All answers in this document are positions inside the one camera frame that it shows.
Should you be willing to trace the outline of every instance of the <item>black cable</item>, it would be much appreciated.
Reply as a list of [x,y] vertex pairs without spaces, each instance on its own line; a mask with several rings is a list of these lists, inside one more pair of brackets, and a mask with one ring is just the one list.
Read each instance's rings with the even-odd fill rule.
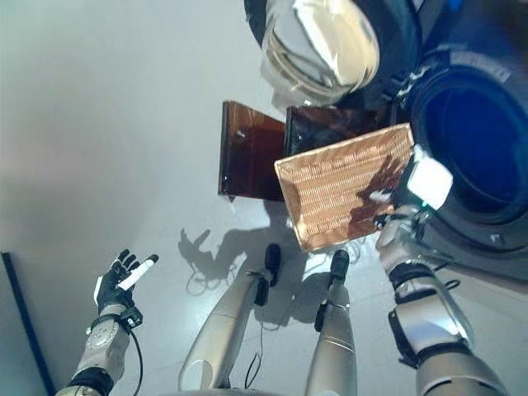
[[[260,352],[260,354],[258,352],[255,353],[255,356],[253,357],[253,360],[251,361],[251,363],[249,364],[249,367],[247,368],[246,379],[244,380],[244,389],[248,389],[252,385],[253,381],[256,379],[256,377],[258,375],[258,371],[261,369],[262,357],[264,357],[264,348],[263,348],[263,345],[262,345],[262,334],[263,334],[263,332],[264,332],[264,322],[261,322],[261,352]],[[255,361],[257,359],[258,359],[257,369],[255,370],[255,374],[253,375],[253,377],[251,378],[251,380],[248,383],[249,373],[251,373],[251,368],[253,367],[253,365],[255,364]]]
[[139,358],[139,381],[138,386],[135,388],[134,394],[132,396],[138,396],[139,389],[141,388],[141,383],[143,382],[143,355],[141,355],[141,348],[139,348],[138,338],[135,336],[134,332],[130,330],[130,335],[134,340],[135,348],[138,350]]

